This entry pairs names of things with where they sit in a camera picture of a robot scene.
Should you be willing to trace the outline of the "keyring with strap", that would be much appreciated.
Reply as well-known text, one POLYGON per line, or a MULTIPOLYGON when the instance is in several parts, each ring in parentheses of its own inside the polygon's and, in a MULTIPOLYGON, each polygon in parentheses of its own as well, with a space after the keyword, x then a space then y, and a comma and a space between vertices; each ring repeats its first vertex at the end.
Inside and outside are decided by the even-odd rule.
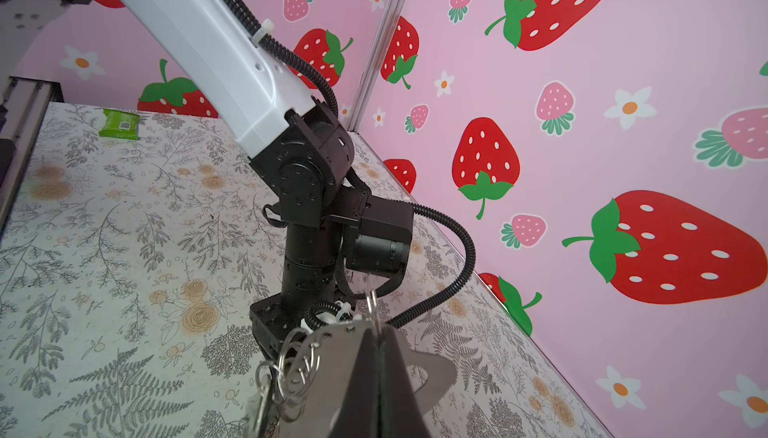
POLYGON ((292 330, 278 358, 265 361, 255 373, 256 394, 244 419, 246 437, 265 437, 271 430, 281 437, 330 437, 356 360, 362 335, 391 327, 407 368, 419 411, 425 415, 457 380, 455 364, 442 356, 412 350, 407 340, 381 321, 377 295, 365 295, 365 320, 337 320, 310 331, 292 330))

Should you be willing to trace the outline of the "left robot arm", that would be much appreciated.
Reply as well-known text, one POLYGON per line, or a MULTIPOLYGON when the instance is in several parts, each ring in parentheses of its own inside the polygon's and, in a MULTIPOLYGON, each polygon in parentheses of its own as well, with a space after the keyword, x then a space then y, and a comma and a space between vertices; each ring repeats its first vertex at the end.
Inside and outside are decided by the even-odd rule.
POLYGON ((372 193, 354 171, 354 144, 331 87, 275 40, 243 0, 120 1, 202 90, 277 196, 263 215, 286 232, 282 289, 250 311, 265 356, 275 358, 299 326, 318 328, 320 313, 358 300, 348 272, 382 277, 377 296, 397 290, 416 216, 450 229, 464 246, 465 264, 446 289, 390 325, 412 322, 466 285, 476 262, 467 231, 434 209, 372 193))

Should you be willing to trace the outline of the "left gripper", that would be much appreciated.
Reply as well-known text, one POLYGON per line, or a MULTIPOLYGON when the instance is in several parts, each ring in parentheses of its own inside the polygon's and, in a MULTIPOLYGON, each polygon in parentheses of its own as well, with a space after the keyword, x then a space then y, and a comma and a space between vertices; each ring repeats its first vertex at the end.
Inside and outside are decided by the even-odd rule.
POLYGON ((288 333, 300 325, 308 307, 320 301, 340 300, 352 306, 354 299, 342 293, 294 295, 278 293, 250 305, 252 334, 267 360, 276 360, 288 333))

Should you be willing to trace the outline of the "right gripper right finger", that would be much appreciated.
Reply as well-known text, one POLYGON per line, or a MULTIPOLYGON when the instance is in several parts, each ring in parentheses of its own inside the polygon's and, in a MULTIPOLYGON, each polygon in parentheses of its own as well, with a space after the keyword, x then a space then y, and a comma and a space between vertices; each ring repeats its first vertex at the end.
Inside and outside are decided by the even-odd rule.
POLYGON ((414 397, 397 333, 391 327, 382 329, 381 338, 381 436, 430 436, 414 397))

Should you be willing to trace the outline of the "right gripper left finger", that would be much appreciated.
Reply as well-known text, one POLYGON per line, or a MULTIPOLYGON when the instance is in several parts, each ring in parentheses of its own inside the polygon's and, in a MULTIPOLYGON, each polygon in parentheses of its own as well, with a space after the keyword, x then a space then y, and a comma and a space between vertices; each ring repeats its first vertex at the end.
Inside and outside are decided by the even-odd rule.
POLYGON ((381 392, 383 390, 383 355, 381 339, 376 330, 362 335, 349 385, 330 437, 383 436, 381 392))

